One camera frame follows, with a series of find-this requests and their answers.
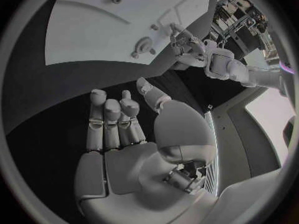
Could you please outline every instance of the robotic hand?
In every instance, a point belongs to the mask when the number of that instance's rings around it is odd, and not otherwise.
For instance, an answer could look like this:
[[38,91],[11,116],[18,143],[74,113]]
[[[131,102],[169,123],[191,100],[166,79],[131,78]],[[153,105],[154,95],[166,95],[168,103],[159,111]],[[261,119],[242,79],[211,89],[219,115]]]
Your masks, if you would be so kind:
[[[285,85],[277,70],[262,70],[245,66],[242,62],[234,59],[234,53],[230,50],[217,47],[212,40],[200,41],[182,26],[172,23],[170,42],[177,61],[185,66],[202,67],[205,74],[213,79],[240,82],[245,87],[268,87],[280,90],[286,94]],[[184,46],[191,49],[185,52]]]

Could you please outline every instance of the humanoid robot arm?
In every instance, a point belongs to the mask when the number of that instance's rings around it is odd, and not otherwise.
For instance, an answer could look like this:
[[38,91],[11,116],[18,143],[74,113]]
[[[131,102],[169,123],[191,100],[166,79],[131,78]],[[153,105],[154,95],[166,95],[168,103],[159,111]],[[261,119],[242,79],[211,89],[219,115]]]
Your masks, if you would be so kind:
[[[220,80],[231,79],[240,82],[245,87],[268,87],[280,90],[285,95],[285,86],[280,69],[262,70],[245,66],[234,59],[234,53],[230,50],[217,47],[212,40],[200,41],[188,30],[180,25],[172,24],[170,36],[171,47],[178,62],[194,67],[202,67],[210,78]],[[176,39],[180,32],[182,38]],[[183,46],[189,46],[190,51],[185,52]]]

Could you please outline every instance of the robotic arm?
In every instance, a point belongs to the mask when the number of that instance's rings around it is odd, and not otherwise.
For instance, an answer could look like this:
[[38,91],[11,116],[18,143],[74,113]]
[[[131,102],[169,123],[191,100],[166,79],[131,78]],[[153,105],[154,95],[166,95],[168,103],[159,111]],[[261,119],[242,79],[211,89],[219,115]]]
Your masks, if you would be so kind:
[[[234,59],[230,50],[217,47],[212,40],[202,42],[182,26],[172,23],[170,42],[177,61],[183,65],[202,67],[205,74],[213,79],[240,82],[245,87],[268,87],[280,90],[286,94],[284,81],[280,69],[262,70],[245,66]],[[175,35],[181,33],[180,39]],[[185,52],[184,46],[189,46],[190,51]]]

